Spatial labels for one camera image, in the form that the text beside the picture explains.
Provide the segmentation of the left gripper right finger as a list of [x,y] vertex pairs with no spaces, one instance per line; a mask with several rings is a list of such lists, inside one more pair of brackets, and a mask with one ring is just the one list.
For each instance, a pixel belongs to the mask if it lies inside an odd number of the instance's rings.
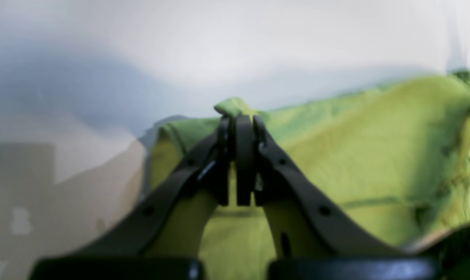
[[269,280],[439,280],[431,258],[373,237],[314,186],[262,118],[235,119],[237,205],[265,211],[277,250]]

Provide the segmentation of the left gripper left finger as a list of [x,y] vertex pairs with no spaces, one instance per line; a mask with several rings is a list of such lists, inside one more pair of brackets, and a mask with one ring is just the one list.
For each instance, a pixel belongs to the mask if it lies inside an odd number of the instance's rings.
[[206,280],[197,258],[217,206],[229,202],[231,119],[195,145],[167,179],[108,233],[40,260],[31,280]]

